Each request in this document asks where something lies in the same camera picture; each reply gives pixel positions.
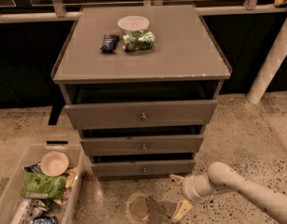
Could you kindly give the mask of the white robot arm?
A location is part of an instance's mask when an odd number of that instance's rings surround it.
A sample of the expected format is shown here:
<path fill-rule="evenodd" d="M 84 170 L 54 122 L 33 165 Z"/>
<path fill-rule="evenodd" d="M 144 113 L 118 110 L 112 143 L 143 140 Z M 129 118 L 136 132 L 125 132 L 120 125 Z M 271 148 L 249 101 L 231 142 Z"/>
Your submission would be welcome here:
<path fill-rule="evenodd" d="M 173 223 L 179 222 L 194 202 L 234 191 L 280 224 L 287 224 L 287 195 L 248 180 L 223 162 L 211 163 L 201 175 L 170 175 L 170 178 L 181 186 L 184 196 L 184 200 L 177 203 Z"/>

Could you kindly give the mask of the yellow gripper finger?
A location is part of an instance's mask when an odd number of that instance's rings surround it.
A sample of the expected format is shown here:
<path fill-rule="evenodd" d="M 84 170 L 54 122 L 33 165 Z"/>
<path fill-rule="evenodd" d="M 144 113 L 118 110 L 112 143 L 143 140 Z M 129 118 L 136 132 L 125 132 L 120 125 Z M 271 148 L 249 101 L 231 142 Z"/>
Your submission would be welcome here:
<path fill-rule="evenodd" d="M 181 200 L 177 203 L 176 209 L 172 216 L 172 222 L 179 222 L 192 208 L 192 203 L 188 200 Z"/>
<path fill-rule="evenodd" d="M 170 178 L 176 182 L 178 185 L 181 185 L 183 181 L 185 180 L 182 176 L 180 175 L 170 175 Z"/>

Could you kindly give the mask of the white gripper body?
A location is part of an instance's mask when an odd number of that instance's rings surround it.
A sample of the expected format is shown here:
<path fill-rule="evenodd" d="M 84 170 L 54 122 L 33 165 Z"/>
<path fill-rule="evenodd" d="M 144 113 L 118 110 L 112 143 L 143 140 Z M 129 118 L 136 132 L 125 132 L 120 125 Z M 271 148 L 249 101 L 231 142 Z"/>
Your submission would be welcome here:
<path fill-rule="evenodd" d="M 196 180 L 197 178 L 193 175 L 187 176 L 181 185 L 183 196 L 190 202 L 199 202 L 202 199 L 196 188 Z"/>

